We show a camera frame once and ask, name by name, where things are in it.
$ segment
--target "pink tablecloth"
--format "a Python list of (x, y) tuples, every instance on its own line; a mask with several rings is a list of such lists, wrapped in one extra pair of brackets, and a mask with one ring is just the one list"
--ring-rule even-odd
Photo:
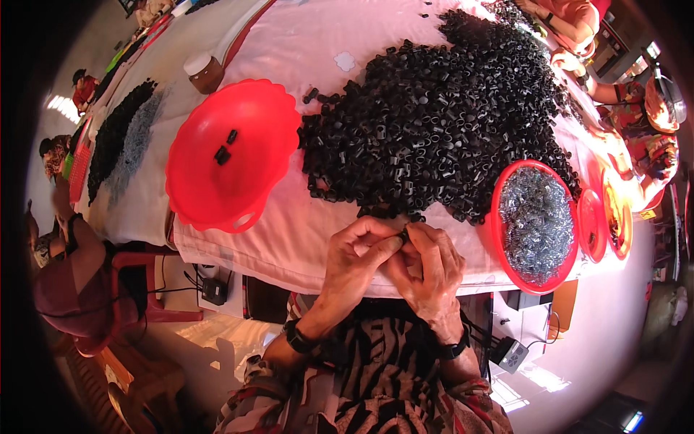
[[(296, 100), (302, 114), (319, 111), (301, 98), (312, 86), (323, 94), (342, 93), (347, 80), (363, 77), (366, 63), (404, 38), (414, 44), (447, 43), (438, 31), (438, 14), (462, 7), (478, 16), (489, 16), (474, 0), (277, 0), (253, 26), (238, 54), (226, 69), (221, 86), (245, 78), (269, 78), (281, 83)], [(587, 95), (574, 83), (572, 91), (596, 116)], [(573, 153), (572, 165), (587, 179), (587, 162), (593, 159), (593, 139), (572, 118), (557, 119), (557, 141)], [(325, 274), (325, 253), (330, 236), (356, 218), (354, 203), (328, 203), (313, 199), (301, 172), (303, 152), (291, 157), (289, 173), (276, 185), (262, 217), (244, 233), (231, 235), (218, 230), (196, 231), (174, 222), (174, 240), (186, 262), (221, 265), (292, 291), (320, 292)], [(490, 256), (476, 228), (454, 220), (440, 203), (424, 212), (427, 223), (447, 230), (458, 251), (467, 260), (467, 272), (459, 294), (514, 289), (499, 262)], [(402, 226), (404, 220), (393, 221)], [(570, 278), (615, 269), (620, 263), (608, 254), (600, 265), (578, 255)], [(377, 274), (366, 295), (398, 297), (395, 287)]]

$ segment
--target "cloud sticker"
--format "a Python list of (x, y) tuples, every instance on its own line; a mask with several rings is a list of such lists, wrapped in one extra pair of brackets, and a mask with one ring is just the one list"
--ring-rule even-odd
[(347, 72), (355, 66), (354, 56), (349, 54), (349, 51), (342, 51), (340, 54), (333, 58), (337, 66), (343, 71)]

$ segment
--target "white tablecloth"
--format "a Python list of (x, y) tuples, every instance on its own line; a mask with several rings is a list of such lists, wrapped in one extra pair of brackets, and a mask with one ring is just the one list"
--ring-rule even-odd
[[(268, 1), (221, 0), (194, 14), (183, 15), (127, 71), (108, 104), (109, 111), (147, 78), (159, 82), (168, 93), (162, 101), (161, 115), (152, 126), (149, 150), (121, 201), (109, 210), (108, 191), (102, 188), (88, 208), (85, 183), (78, 209), (103, 236), (113, 242), (166, 243), (164, 225), (169, 209), (164, 167), (169, 147), (188, 114), (205, 98), (188, 82), (183, 62), (190, 54), (204, 49), (222, 61), (236, 35)], [(363, 77), (370, 59), (387, 47), (399, 47), (404, 38), (415, 44), (446, 43), (437, 30), (441, 24), (437, 15), (459, 6), (461, 2), (454, 0), (434, 0), (431, 6), (419, 0), (277, 0), (251, 28), (226, 69), (221, 86), (245, 78), (269, 78), (284, 85), (299, 101), (299, 112), (318, 112), (317, 102), (308, 106), (300, 102), (308, 89), (316, 86), (324, 94), (342, 93), (347, 80)], [(462, 7), (479, 16), (488, 15), (474, 0), (462, 2)], [(429, 17), (422, 18), (422, 13)], [(589, 111), (586, 121), (595, 118), (597, 113), (587, 95), (572, 81), (569, 86)], [(587, 179), (588, 162), (602, 150), (593, 145), (592, 137), (574, 119), (557, 119), (555, 133), (558, 143), (573, 153), (574, 169)], [(288, 290), (318, 293), (325, 274), (328, 239), (355, 220), (358, 208), (354, 203), (311, 198), (306, 177), (301, 173), (302, 159), (302, 151), (291, 157), (289, 172), (273, 189), (259, 222), (244, 233), (199, 232), (176, 219), (174, 238), (183, 259), (221, 265)], [(448, 231), (467, 259), (468, 269), (459, 294), (515, 288), (499, 262), (487, 253), (476, 228), (454, 220), (440, 203), (432, 205), (424, 215), (429, 224)], [(404, 221), (392, 224), (402, 226)], [(622, 263), (609, 250), (599, 265), (593, 265), (579, 252), (569, 278), (619, 267)], [(366, 295), (398, 296), (380, 274)]]
[[(323, 94), (342, 93), (347, 80), (358, 81), (363, 76), (370, 59), (387, 47), (399, 47), (405, 37), (414, 44), (446, 43), (438, 32), (441, 20), (437, 16), (459, 4), (446, 0), (431, 6), (419, 0), (277, 1), (251, 29), (226, 69), (222, 85), (269, 78), (296, 98), (301, 114), (318, 112), (316, 101), (307, 106), (301, 103), (311, 87)], [(478, 15), (486, 12), (472, 0), (462, 7)], [(422, 13), (429, 18), (422, 18)], [(551, 40), (548, 44), (554, 48)], [(571, 81), (570, 88), (588, 111), (586, 121), (593, 118), (595, 122), (597, 112), (590, 98)], [(574, 170), (587, 179), (588, 161), (594, 159), (589, 144), (593, 138), (573, 118), (557, 119), (555, 133), (558, 143), (573, 153)], [(355, 220), (359, 208), (354, 203), (313, 199), (306, 190), (302, 161), (303, 151), (297, 151), (289, 172), (270, 194), (262, 217), (244, 233), (200, 232), (176, 219), (174, 240), (183, 259), (221, 265), (296, 292), (320, 292), (328, 240)], [(447, 230), (466, 258), (466, 276), (458, 294), (516, 288), (496, 258), (488, 254), (476, 228), (454, 220), (440, 203), (430, 206), (424, 215), (428, 224)], [(392, 222), (403, 223), (400, 219)], [(579, 253), (569, 279), (621, 266), (610, 251), (599, 265)], [(398, 293), (385, 276), (377, 274), (366, 296), (398, 297)]]

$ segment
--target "black wristwatch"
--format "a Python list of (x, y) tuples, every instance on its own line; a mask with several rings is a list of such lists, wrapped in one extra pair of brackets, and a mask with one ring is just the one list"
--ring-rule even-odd
[(550, 24), (550, 21), (552, 21), (552, 18), (554, 17), (555, 14), (553, 13), (548, 13), (547, 17), (542, 20), (542, 22), (549, 28), (552, 28), (552, 24)]
[(309, 340), (309, 338), (302, 335), (299, 330), (296, 330), (296, 323), (298, 322), (298, 319), (285, 322), (282, 332), (287, 334), (287, 344), (289, 344), (294, 351), (299, 354), (307, 354), (318, 346), (318, 342)]
[(468, 332), (467, 326), (463, 324), (463, 335), (460, 338), (460, 342), (454, 345), (441, 345), (439, 347), (439, 359), (441, 360), (453, 360), (460, 356), (460, 353), (466, 347), (470, 346), (470, 333)]

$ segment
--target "white cap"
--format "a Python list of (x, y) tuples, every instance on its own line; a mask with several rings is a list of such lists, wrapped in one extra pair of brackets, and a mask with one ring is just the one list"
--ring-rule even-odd
[(183, 69), (185, 73), (189, 76), (194, 76), (195, 74), (201, 72), (212, 60), (212, 54), (204, 51), (203, 53), (194, 54), (190, 56), (183, 64)]

